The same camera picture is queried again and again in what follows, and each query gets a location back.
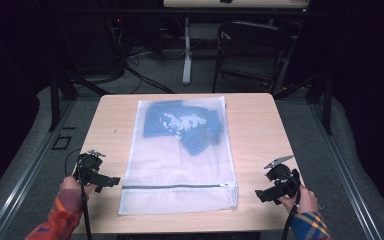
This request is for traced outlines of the black folding chair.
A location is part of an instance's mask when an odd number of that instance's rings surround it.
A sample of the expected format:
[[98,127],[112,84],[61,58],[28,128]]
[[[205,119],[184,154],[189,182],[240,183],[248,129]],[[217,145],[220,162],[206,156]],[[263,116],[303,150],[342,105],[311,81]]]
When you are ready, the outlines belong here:
[[260,82],[273,93],[292,48],[291,36],[282,28],[234,20],[217,31],[217,59],[212,92],[226,75]]

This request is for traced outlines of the black metal stand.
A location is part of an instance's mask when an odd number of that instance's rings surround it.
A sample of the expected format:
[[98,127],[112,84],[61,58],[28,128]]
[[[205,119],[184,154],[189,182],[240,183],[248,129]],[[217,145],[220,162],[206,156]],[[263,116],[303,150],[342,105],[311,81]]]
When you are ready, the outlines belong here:
[[50,79],[50,92],[51,92],[51,125],[49,130],[53,131],[56,129],[57,125],[60,122],[60,98],[59,93],[62,93],[63,96],[69,101],[75,101],[79,94],[74,87],[74,84],[78,83],[92,92],[97,93],[100,96],[108,94],[108,91],[96,86],[92,82],[89,82],[85,78],[76,75],[69,71],[59,71],[55,72]]
[[283,99],[299,89],[309,85],[310,89],[305,95],[307,104],[317,104],[320,100],[323,101],[321,123],[328,135],[332,134],[331,129],[331,109],[332,109],[332,90],[333,78],[327,73],[318,73],[308,79],[303,80],[298,84],[287,87],[274,95],[276,100]]

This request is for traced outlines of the dark computer tower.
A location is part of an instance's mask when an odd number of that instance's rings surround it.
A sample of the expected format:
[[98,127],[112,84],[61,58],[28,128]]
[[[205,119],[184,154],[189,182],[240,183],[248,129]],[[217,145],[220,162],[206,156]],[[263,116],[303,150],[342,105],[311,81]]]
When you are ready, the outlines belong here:
[[114,47],[103,17],[61,15],[57,18],[76,69],[84,75],[116,75],[125,60]]

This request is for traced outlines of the person's right hand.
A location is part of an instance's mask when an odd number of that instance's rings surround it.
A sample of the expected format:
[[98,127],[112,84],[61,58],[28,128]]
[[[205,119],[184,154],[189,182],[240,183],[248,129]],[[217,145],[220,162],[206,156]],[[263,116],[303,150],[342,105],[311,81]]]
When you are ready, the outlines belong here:
[[297,198],[300,198],[297,203],[298,213],[310,213],[318,211],[318,200],[313,191],[309,190],[305,186],[300,186],[299,195],[295,195],[294,197],[286,197],[282,196],[279,198],[281,204],[285,207],[288,213],[292,211],[293,206],[296,204]]

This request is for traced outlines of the light desk with white leg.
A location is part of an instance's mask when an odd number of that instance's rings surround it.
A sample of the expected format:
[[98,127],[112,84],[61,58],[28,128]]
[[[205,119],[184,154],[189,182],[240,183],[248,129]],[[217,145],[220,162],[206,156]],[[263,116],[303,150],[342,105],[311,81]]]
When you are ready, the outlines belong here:
[[[310,0],[163,0],[163,6],[171,9],[292,9],[304,10],[308,7]],[[190,44],[190,19],[184,17],[185,20],[185,59],[183,68],[184,85],[189,85],[191,82],[191,44]]]

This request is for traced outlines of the white mesh laundry bag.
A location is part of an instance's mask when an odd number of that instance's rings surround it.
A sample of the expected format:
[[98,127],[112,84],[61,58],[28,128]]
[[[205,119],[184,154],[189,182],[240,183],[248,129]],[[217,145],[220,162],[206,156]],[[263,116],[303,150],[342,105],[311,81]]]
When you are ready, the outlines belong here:
[[143,136],[145,114],[154,102],[140,101],[123,179],[119,213],[155,215],[234,209],[239,187],[232,158],[223,96],[180,100],[216,110],[224,126],[218,145],[191,156],[171,136]]

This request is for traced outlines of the person's left hand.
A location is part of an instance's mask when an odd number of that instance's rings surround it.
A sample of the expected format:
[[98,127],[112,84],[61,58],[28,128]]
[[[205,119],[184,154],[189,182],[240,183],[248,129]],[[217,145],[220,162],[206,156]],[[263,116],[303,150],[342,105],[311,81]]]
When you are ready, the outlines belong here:
[[84,192],[86,194],[86,198],[89,198],[90,193],[94,191],[95,188],[96,185],[94,184],[81,185],[73,176],[65,177],[60,184],[61,192],[70,194],[81,194]]

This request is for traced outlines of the aluminium floor rail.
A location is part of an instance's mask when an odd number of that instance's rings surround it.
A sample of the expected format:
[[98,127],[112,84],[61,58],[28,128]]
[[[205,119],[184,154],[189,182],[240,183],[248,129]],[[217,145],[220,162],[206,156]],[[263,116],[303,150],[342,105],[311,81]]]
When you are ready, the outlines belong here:
[[0,240],[24,201],[47,152],[57,139],[58,131],[75,104],[75,101],[62,104],[60,120],[52,131],[49,130],[51,123],[47,120],[47,116],[51,114],[51,106],[46,103],[40,106],[32,129],[0,179]]
[[362,227],[362,230],[367,240],[383,240],[371,214],[369,213],[368,207],[364,202],[357,185],[351,173],[346,165],[345,159],[340,152],[332,135],[329,135],[322,123],[322,111],[317,105],[308,105],[313,119],[316,121],[316,125],[323,136],[324,141],[327,143],[330,152],[333,156],[333,162],[335,165],[336,172],[339,176],[341,184],[347,194],[347,197],[351,203],[354,213]]

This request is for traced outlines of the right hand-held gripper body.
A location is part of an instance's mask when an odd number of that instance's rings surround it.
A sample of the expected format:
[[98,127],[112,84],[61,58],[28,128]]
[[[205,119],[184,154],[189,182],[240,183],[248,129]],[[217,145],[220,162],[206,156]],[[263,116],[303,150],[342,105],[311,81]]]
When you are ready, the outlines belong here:
[[293,197],[299,190],[300,175],[296,169],[291,170],[284,164],[285,161],[292,159],[293,155],[284,156],[274,159],[265,166],[269,172],[266,177],[274,182],[274,186],[278,189],[279,197],[287,195]]

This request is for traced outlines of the blue printed garment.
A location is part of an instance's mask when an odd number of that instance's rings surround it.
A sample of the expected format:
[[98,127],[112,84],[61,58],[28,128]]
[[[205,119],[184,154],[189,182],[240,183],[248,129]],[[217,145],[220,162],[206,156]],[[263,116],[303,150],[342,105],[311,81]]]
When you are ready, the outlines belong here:
[[145,114],[143,136],[171,136],[191,155],[221,141],[224,126],[216,110],[187,106],[180,100],[152,103]]

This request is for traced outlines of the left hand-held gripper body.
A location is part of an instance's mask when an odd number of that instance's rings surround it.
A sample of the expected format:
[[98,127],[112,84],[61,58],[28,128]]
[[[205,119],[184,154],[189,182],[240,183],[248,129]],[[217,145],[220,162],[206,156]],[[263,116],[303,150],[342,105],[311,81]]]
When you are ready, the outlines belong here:
[[89,150],[80,154],[73,177],[80,184],[104,184],[105,177],[99,174],[103,154],[95,150]]

